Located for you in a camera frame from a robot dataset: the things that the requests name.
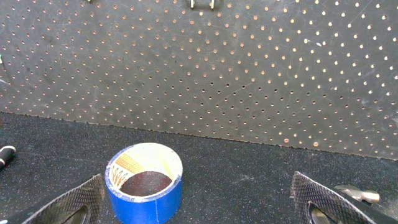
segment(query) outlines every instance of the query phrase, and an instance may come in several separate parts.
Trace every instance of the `pegboard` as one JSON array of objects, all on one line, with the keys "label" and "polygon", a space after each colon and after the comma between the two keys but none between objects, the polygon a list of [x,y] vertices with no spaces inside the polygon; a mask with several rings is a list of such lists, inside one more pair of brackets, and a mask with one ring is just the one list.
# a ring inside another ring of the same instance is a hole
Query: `pegboard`
[{"label": "pegboard", "polygon": [[0,1],[1,111],[398,158],[397,1],[210,2]]}]

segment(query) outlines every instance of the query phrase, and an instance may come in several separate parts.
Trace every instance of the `black speckled surface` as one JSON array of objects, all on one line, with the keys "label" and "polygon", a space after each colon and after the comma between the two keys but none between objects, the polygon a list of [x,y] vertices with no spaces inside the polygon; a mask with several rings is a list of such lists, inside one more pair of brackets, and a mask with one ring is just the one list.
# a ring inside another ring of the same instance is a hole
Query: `black speckled surface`
[{"label": "black speckled surface", "polygon": [[[329,185],[376,190],[374,207],[398,218],[396,161],[5,113],[0,125],[0,146],[18,150],[0,171],[0,219],[76,176],[103,173],[115,153],[140,142],[171,147],[183,162],[183,202],[170,223],[296,223],[289,198],[296,170]],[[108,198],[100,223],[119,223]]]}]

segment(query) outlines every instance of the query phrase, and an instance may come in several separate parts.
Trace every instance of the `roll of tape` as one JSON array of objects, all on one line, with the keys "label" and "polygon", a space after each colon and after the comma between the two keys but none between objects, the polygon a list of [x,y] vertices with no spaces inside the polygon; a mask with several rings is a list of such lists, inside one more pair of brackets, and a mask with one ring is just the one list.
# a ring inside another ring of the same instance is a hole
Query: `roll of tape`
[{"label": "roll of tape", "polygon": [[165,223],[181,204],[182,163],[167,146],[136,144],[110,160],[105,182],[122,223]]}]

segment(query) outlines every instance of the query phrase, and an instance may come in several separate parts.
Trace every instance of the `tape roll inner core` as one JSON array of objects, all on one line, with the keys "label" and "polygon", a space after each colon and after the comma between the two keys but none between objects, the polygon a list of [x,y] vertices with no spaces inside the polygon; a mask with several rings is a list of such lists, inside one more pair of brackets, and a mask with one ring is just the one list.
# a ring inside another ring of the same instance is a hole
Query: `tape roll inner core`
[{"label": "tape roll inner core", "polygon": [[110,165],[109,179],[115,190],[129,197],[153,197],[182,175],[178,155],[169,147],[141,143],[127,148]]}]

